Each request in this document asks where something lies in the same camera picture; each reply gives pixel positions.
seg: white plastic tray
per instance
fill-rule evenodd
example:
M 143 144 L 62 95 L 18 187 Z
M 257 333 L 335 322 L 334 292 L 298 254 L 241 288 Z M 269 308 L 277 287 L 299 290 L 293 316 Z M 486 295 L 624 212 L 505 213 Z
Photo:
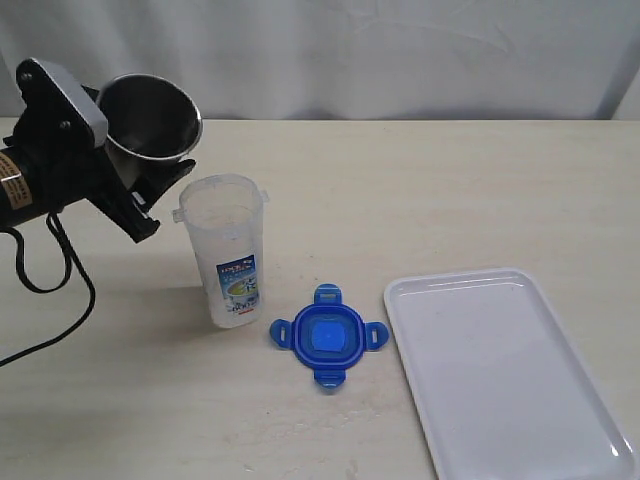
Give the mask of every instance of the white plastic tray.
M 404 278 L 385 304 L 440 480 L 639 478 L 531 277 Z

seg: white curtain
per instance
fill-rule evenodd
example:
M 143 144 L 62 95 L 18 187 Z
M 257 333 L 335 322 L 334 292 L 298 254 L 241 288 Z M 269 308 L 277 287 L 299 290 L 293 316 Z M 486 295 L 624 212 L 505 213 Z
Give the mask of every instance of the white curtain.
M 0 0 L 0 114 L 35 56 L 167 77 L 212 118 L 611 118 L 639 26 L 638 0 Z

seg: power cord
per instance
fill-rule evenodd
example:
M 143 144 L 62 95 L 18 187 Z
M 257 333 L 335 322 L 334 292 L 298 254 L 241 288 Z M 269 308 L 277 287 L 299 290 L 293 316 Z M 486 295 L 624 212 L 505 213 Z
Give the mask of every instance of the power cord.
M 93 308 L 95 307 L 95 304 L 96 304 L 96 289 L 93 285 L 93 282 L 91 281 L 91 278 L 89 277 L 86 270 L 84 269 L 82 262 L 78 258 L 78 254 L 71 246 L 71 242 L 69 240 L 69 237 L 67 236 L 67 232 L 65 232 L 64 227 L 62 226 L 62 223 L 58 218 L 58 215 L 56 213 L 50 213 L 49 215 L 47 215 L 46 224 L 47 224 L 47 228 L 49 229 L 53 237 L 56 239 L 56 241 L 58 242 L 58 245 L 60 245 L 60 250 L 62 251 L 62 256 L 64 259 L 64 275 L 62 277 L 62 280 L 57 286 L 53 288 L 45 289 L 45 288 L 40 288 L 36 286 L 31 280 L 29 280 L 29 277 L 27 276 L 27 272 L 25 271 L 24 237 L 15 228 L 12 228 L 12 227 L 0 228 L 0 233 L 6 233 L 8 235 L 11 235 L 16 241 L 16 244 L 17 244 L 16 273 L 18 275 L 18 279 L 31 292 L 38 293 L 38 294 L 51 293 L 51 292 L 55 292 L 56 290 L 60 290 L 69 282 L 69 279 L 71 278 L 72 267 L 73 265 L 75 265 L 76 269 L 78 270 L 78 273 L 84 280 L 85 284 L 87 285 L 87 289 L 89 290 L 89 304 L 87 305 L 87 308 L 85 309 L 84 313 L 80 316 L 80 318 L 76 320 L 74 324 L 72 324 L 69 328 L 67 328 L 61 334 L 45 342 L 38 343 L 36 345 L 33 345 L 32 347 L 26 348 L 20 352 L 14 353 L 13 355 L 9 355 L 8 357 L 3 358 L 2 360 L 0 360 L 0 367 L 4 367 L 9 363 L 15 362 L 16 360 L 26 357 L 27 355 L 35 353 L 39 350 L 43 350 L 47 347 L 55 345 L 61 340 L 64 340 L 66 337 L 71 335 L 75 330 L 77 330 L 78 327 L 80 327 L 87 318 L 89 318 L 89 315 L 91 315 L 91 312 L 93 311 Z

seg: blue plastic lid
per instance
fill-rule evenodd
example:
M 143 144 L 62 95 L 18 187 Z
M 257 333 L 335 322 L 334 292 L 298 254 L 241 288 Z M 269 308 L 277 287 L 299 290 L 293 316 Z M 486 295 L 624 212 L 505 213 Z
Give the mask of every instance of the blue plastic lid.
M 342 292 L 330 283 L 316 289 L 313 304 L 293 322 L 276 320 L 269 333 L 281 348 L 293 350 L 300 362 L 313 369 L 316 382 L 325 388 L 340 386 L 345 371 L 358 363 L 365 350 L 378 350 L 389 339 L 383 323 L 364 323 L 342 303 Z

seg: table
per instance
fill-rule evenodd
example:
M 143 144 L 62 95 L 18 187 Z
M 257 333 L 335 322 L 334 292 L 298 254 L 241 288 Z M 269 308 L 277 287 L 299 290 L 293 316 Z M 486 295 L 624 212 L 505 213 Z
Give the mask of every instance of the table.
M 190 179 L 236 172 L 271 198 L 264 318 L 211 328 L 171 220 L 188 180 L 139 245 L 87 202 L 69 207 L 98 303 L 64 343 L 0 370 L 2 478 L 435 478 L 393 342 L 326 396 L 266 332 L 321 282 L 386 322 L 391 280 L 491 266 L 538 279 L 640 444 L 639 151 L 640 123 L 206 122 Z M 51 285 L 62 263 L 43 223 L 21 230 L 31 275 Z M 0 238 L 2 354 L 60 332 L 87 299 L 77 277 L 29 293 L 13 252 Z

